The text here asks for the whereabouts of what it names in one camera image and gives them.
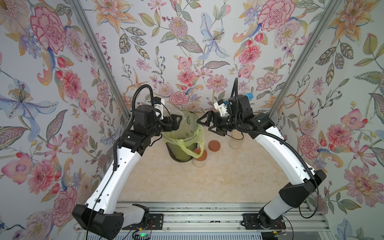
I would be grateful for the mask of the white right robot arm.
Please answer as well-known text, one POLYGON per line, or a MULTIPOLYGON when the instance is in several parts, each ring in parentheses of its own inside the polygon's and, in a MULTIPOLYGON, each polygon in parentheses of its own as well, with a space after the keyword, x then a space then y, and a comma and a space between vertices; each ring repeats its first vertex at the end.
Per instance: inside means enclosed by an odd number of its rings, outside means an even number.
POLYGON ((313 193, 319 192, 326 179, 322 170, 314 170, 280 134, 275 123, 266 114, 254 114, 250 101, 253 94, 240 95, 238 80, 235 80, 230 98, 214 103, 214 110, 206 112, 197 120, 212 133, 226 136, 237 130, 256 140, 273 157, 286 174, 289 183, 278 195, 264 205, 256 216, 258 229, 271 229, 277 220, 292 208, 301 204, 313 193))

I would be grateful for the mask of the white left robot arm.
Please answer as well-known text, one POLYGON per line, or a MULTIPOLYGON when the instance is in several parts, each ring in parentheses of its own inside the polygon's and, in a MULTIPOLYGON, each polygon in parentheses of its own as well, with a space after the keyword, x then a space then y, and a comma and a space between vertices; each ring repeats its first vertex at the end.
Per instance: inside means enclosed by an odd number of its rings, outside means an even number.
POLYGON ((153 137, 179 129, 181 115, 168 113, 161 98, 155 97, 150 85, 140 86, 132 98, 132 117, 123 134, 114 142, 113 162, 105 177, 85 204, 76 205, 72 216, 87 234, 93 233, 113 240, 128 226, 139 230, 150 226, 149 208, 133 204, 120 211, 118 197, 126 180, 145 150, 153 144, 153 137))

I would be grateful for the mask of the clear plastic rice jar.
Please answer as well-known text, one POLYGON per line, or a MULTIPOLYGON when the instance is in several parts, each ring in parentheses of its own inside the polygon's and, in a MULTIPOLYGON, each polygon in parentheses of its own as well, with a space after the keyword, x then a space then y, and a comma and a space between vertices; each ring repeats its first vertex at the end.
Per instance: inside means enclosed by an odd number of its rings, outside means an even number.
POLYGON ((244 143, 244 135, 242 132, 233 130, 231 132, 229 145, 232 149, 240 149, 244 143))

